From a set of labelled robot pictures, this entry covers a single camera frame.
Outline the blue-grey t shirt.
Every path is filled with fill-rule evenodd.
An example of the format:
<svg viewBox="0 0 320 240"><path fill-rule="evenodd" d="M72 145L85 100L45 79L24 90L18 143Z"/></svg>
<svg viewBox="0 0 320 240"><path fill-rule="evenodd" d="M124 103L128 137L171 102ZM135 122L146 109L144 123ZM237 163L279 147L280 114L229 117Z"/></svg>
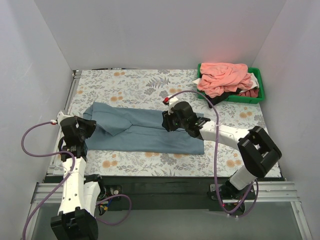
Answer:
<svg viewBox="0 0 320 240"><path fill-rule="evenodd" d="M86 140L89 150L187 155L205 152L204 142L189 136L184 129L166 131L160 110L94 102L82 116L96 121L94 133Z"/></svg>

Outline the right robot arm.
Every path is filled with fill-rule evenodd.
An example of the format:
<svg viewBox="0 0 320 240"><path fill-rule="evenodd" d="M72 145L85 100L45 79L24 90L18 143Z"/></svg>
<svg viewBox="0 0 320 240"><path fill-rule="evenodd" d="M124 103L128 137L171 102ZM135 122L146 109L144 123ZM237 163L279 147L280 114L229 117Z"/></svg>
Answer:
<svg viewBox="0 0 320 240"><path fill-rule="evenodd" d="M163 103L168 110L162 113L162 126L168 132L182 128L193 138L221 143L240 152L243 166L213 190L211 195L215 198L243 197L249 185L264 178L282 157L280 149L260 126L241 129L218 125L209 118L197 116L188 102L179 101L176 97L166 97Z"/></svg>

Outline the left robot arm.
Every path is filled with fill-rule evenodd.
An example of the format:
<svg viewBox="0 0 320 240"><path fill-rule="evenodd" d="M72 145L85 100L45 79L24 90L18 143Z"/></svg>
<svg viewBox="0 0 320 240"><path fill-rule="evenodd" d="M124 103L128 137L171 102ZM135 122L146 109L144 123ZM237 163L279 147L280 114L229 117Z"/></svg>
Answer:
<svg viewBox="0 0 320 240"><path fill-rule="evenodd" d="M96 201L106 196L106 187L99 175L85 176L87 164L86 139L96 129L96 121L59 112L57 123L63 138L58 149L61 155L63 189L57 216L50 220L58 240L96 240L98 224L94 217Z"/></svg>

